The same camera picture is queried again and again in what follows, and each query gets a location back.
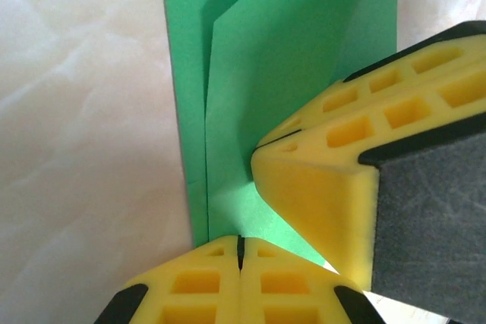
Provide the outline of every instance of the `white marble surface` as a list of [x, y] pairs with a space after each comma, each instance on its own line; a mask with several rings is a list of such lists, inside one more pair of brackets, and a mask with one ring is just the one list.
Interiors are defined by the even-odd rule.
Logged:
[[[163, 0], [0, 9], [0, 322], [93, 322], [190, 247]], [[399, 0], [399, 47], [485, 16], [485, 0]], [[377, 301], [390, 323], [440, 322]]]

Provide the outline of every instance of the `black edge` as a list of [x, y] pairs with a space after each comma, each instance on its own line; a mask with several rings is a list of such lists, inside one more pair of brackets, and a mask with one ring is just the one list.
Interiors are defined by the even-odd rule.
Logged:
[[395, 53], [387, 58], [384, 58], [381, 61], [375, 62], [366, 68], [362, 68], [359, 71], [349, 75], [346, 79], [344, 79], [343, 83], [347, 83], [348, 81], [354, 80], [358, 77], [366, 75], [378, 68], [382, 68], [386, 64], [389, 64], [393, 61], [398, 60], [399, 58], [405, 57], [410, 55], [413, 52], [418, 51], [419, 49], [423, 49], [427, 46], [430, 46], [434, 43], [443, 42], [443, 41], [450, 41], [452, 39], [458, 38], [465, 38], [470, 36], [477, 36], [479, 34], [486, 34], [486, 20], [470, 20], [467, 22], [463, 22], [457, 24], [456, 26], [449, 28], [443, 32], [436, 34], [426, 40], [419, 42], [413, 46], [408, 47], [400, 52]]
[[347, 286], [334, 288], [342, 308], [351, 324], [386, 324], [370, 301], [361, 293]]
[[278, 137], [276, 138], [275, 140], [271, 140], [270, 142], [267, 142], [265, 144], [262, 144], [261, 146], [258, 146], [255, 148], [255, 151], [261, 147], [264, 147], [264, 146], [268, 146], [269, 144], [273, 143], [273, 142], [276, 142], [277, 140], [283, 140], [284, 138], [287, 138], [287, 137], [290, 137], [292, 136], [293, 134], [296, 134], [298, 132], [302, 131], [302, 129], [298, 129], [296, 131], [293, 131], [293, 132], [290, 132], [290, 133], [287, 133], [285, 136], [281, 136], [281, 137]]
[[238, 256], [238, 268], [243, 269], [243, 259], [245, 258], [245, 239], [239, 235], [236, 243], [236, 254]]
[[119, 291], [110, 300], [94, 324], [130, 324], [131, 318], [137, 311], [148, 290], [148, 286], [136, 284]]
[[386, 160], [397, 159], [419, 150], [442, 146], [484, 132], [486, 112], [368, 149], [359, 155], [358, 162], [379, 167]]

